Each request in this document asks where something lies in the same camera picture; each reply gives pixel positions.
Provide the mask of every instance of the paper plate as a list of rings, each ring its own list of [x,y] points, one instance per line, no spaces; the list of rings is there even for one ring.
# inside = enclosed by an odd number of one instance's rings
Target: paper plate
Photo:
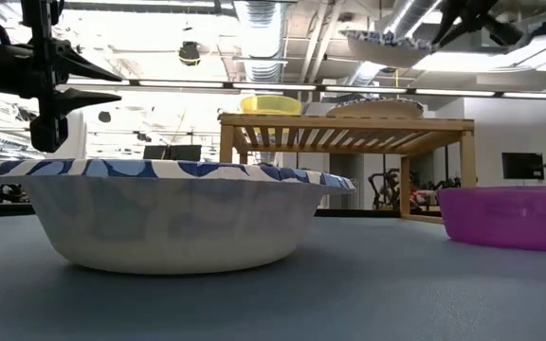
[[[411,68],[436,47],[424,40],[396,39],[392,33],[364,30],[343,30],[353,56],[360,60],[386,66]]]
[[[284,258],[322,195],[346,178],[309,170],[165,160],[0,162],[52,246],[90,268],[134,274],[245,269]]]
[[[411,99],[354,99],[337,104],[326,116],[405,117],[423,115],[423,104]]]

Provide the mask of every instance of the pink plastic bowl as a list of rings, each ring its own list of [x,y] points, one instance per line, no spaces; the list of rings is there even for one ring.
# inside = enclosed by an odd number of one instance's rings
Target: pink plastic bowl
[[[546,187],[448,188],[438,195],[452,240],[546,251]]]

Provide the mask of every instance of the gray tabletop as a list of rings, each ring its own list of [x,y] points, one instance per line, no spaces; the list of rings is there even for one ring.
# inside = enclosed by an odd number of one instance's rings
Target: gray tabletop
[[[138,339],[546,340],[546,253],[318,218],[265,267],[139,277],[70,265],[35,217],[0,218],[0,340]]]

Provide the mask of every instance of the computer monitor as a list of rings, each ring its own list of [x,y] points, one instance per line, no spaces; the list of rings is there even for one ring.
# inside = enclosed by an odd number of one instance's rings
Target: computer monitor
[[[508,180],[544,180],[541,153],[503,153],[502,175]]]
[[[200,161],[201,145],[145,146],[145,160]]]

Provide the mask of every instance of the yellow plastic bowl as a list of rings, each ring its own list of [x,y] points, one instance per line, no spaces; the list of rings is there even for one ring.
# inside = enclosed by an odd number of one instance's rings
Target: yellow plastic bowl
[[[278,95],[259,95],[242,99],[240,102],[242,114],[252,115],[300,115],[302,104],[290,97]],[[275,134],[275,129],[269,129],[269,135]]]

